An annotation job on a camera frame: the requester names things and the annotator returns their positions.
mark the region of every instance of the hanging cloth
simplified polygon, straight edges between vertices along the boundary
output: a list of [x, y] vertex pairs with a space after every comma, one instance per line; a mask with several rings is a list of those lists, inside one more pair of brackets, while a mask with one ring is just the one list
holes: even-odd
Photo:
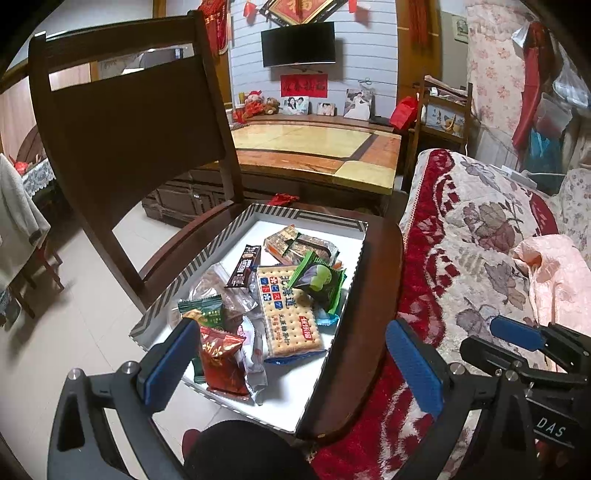
[[427, 29], [428, 0], [410, 0], [408, 10], [410, 16], [410, 39], [413, 44], [426, 47], [429, 42]]
[[197, 10], [205, 16], [205, 28], [213, 58], [228, 49], [228, 0], [203, 0]]

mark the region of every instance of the photo frame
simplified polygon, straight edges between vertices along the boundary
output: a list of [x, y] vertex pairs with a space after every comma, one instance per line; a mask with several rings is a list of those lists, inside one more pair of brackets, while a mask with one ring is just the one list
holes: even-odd
[[366, 88], [348, 88], [343, 116], [356, 120], [369, 120], [374, 91]]
[[468, 22], [466, 17], [452, 15], [453, 38], [462, 43], [468, 43]]
[[289, 96], [281, 97], [280, 113], [284, 115], [308, 115], [310, 97]]
[[308, 0], [301, 4], [301, 15], [296, 2], [301, 0], [267, 0], [259, 13], [282, 27], [322, 22], [345, 4], [346, 0]]
[[316, 104], [316, 115], [335, 116], [336, 107], [334, 103], [318, 102]]

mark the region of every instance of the red banner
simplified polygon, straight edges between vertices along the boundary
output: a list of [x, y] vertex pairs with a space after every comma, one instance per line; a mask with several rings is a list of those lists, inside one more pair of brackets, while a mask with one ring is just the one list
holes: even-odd
[[327, 98], [329, 76], [327, 73], [281, 75], [281, 96], [295, 95]]

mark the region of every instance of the das logo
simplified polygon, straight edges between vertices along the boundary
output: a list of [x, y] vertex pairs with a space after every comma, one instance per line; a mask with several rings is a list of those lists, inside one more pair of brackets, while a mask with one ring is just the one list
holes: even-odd
[[566, 427], [556, 428], [556, 422], [546, 426], [547, 424], [548, 419], [546, 417], [542, 417], [535, 427], [539, 429], [541, 432], [544, 432], [546, 435], [553, 435], [556, 438], [562, 437], [562, 434], [566, 430]]

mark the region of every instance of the stuffed toy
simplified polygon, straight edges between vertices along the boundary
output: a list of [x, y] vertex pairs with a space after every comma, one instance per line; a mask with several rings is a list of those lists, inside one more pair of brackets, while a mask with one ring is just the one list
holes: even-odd
[[253, 90], [251, 93], [249, 93], [246, 97], [246, 100], [244, 101], [245, 106], [244, 115], [242, 115], [243, 119], [263, 113], [265, 108], [262, 101], [263, 98], [260, 90], [258, 92]]
[[265, 102], [265, 114], [273, 115], [279, 111], [279, 100], [273, 97], [269, 97]]

